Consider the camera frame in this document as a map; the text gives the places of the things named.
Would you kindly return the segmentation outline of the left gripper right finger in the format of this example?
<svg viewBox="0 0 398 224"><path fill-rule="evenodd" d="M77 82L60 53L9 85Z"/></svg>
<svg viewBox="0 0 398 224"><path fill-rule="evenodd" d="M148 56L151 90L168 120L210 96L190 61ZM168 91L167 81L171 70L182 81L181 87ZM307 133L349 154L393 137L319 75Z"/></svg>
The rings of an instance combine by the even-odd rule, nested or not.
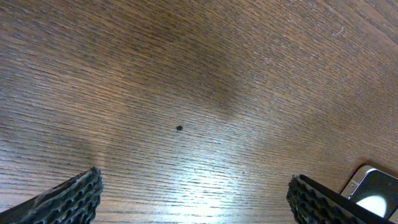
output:
<svg viewBox="0 0 398 224"><path fill-rule="evenodd" d="M394 224L305 175L293 175L286 199L298 224Z"/></svg>

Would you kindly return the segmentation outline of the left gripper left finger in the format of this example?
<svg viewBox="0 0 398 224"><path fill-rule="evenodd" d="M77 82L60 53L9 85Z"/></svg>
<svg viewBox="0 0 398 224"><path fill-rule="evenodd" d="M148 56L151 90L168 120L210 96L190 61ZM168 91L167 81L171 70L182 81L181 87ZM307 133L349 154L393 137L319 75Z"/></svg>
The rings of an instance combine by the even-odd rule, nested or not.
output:
<svg viewBox="0 0 398 224"><path fill-rule="evenodd" d="M1 212L4 224L90 224L100 204L101 172L86 172L46 190L21 204Z"/></svg>

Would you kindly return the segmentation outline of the black smartphone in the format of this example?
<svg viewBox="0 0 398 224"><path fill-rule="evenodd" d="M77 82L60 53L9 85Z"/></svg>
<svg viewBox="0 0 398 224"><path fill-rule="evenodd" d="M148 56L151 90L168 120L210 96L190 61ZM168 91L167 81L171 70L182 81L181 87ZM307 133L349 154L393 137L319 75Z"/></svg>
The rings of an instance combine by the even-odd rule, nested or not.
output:
<svg viewBox="0 0 398 224"><path fill-rule="evenodd" d="M388 220L397 210L397 176L365 164L354 172L340 195Z"/></svg>

